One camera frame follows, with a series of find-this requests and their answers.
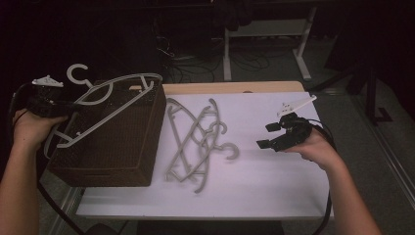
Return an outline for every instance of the metal frame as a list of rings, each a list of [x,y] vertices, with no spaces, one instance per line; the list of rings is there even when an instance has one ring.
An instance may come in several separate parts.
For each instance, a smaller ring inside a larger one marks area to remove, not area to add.
[[[299,66],[304,81],[311,80],[311,75],[305,64],[302,54],[305,43],[307,42],[312,23],[314,20],[316,7],[312,7],[305,20],[278,20],[278,21],[253,21],[250,25],[242,26],[238,31],[229,31],[225,28],[225,48],[223,56],[223,77],[225,81],[232,80],[232,72],[229,59],[229,38],[238,36],[275,36],[275,35],[301,35],[300,45],[293,50],[294,56]]]
[[[76,206],[76,202],[80,199],[81,191],[81,188],[70,187],[68,192],[65,194],[64,199],[61,201],[61,209],[68,216],[72,213],[74,207]],[[48,235],[61,234],[66,225],[67,224],[64,220],[56,214]]]
[[[353,105],[356,107],[356,110],[362,117],[362,120],[365,121],[366,126],[372,132],[373,136],[375,136],[376,140],[379,143],[379,146],[384,151],[386,156],[386,161],[388,166],[391,169],[393,176],[395,177],[396,181],[398,182],[402,192],[408,199],[409,204],[415,210],[415,184],[409,175],[406,173],[406,170],[403,168],[402,164],[400,163],[399,159],[397,158],[396,154],[394,153],[392,147],[388,143],[388,140],[385,138],[382,131],[379,129],[379,126],[373,124],[373,120],[370,119],[365,109],[367,109],[362,101],[359,101],[356,97],[351,96],[351,101]]]

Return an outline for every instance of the person's left hand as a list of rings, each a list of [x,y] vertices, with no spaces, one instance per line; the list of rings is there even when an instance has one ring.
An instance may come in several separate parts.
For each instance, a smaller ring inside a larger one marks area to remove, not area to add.
[[[52,126],[65,121],[67,118],[39,117],[26,109],[16,111],[13,117],[13,123],[15,124],[14,145],[25,145],[33,150],[39,149],[40,144],[46,139]]]

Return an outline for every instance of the brown box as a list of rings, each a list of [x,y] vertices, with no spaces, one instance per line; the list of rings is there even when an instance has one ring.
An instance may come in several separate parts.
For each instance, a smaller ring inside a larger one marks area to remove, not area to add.
[[[161,80],[146,78],[146,81],[149,85],[154,82],[149,93],[72,146],[57,148],[49,170],[72,187],[149,186],[166,101]],[[131,86],[144,87],[141,79],[115,82],[111,96],[99,105],[82,106],[65,133],[76,137],[77,132],[82,133],[140,94]],[[108,86],[101,88],[89,95],[88,100],[99,100],[107,91]]]

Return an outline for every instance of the floor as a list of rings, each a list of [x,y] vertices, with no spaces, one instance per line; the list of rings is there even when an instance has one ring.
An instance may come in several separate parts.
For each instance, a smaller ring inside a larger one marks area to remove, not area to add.
[[[293,37],[255,38],[231,41],[232,81],[297,80],[309,89],[329,79],[338,72],[324,68],[331,47],[336,39],[310,38],[304,60],[312,79],[304,82],[291,49],[298,45]],[[213,40],[212,47],[220,52],[220,40]],[[221,82],[223,67],[220,53],[205,58],[177,53],[164,64],[168,76],[164,82]],[[371,124],[364,115],[365,90],[350,96],[345,87],[349,77],[315,92],[314,106],[320,119],[330,126],[340,154],[349,167],[356,185],[385,234],[415,233],[414,202],[411,200],[413,185],[407,179],[415,175],[415,123],[398,104],[393,92],[381,81],[377,86],[377,106],[386,108],[392,122]],[[396,172],[401,165],[405,173]],[[45,172],[42,178],[47,190],[57,202],[66,202],[64,208],[71,219],[86,230],[97,222],[108,224],[120,234],[135,234],[136,221],[95,220],[75,215],[80,191],[71,189],[54,175]],[[68,192],[74,201],[68,200]],[[311,234],[320,220],[283,221],[285,233]],[[44,200],[41,201],[40,234],[75,234],[67,225],[56,220],[56,214]],[[330,221],[322,234],[334,234],[334,221]]]

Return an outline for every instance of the hand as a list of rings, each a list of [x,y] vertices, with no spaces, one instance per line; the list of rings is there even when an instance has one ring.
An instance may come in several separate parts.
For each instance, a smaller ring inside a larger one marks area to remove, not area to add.
[[[65,121],[67,118],[39,117],[26,109],[16,111],[15,117],[13,117],[13,123],[15,124],[14,145],[23,145],[32,150],[38,150],[52,126]]]
[[[324,136],[312,129],[310,136],[301,144],[285,150],[286,153],[300,153],[303,159],[317,163],[320,168],[327,170],[341,163],[342,159]]]

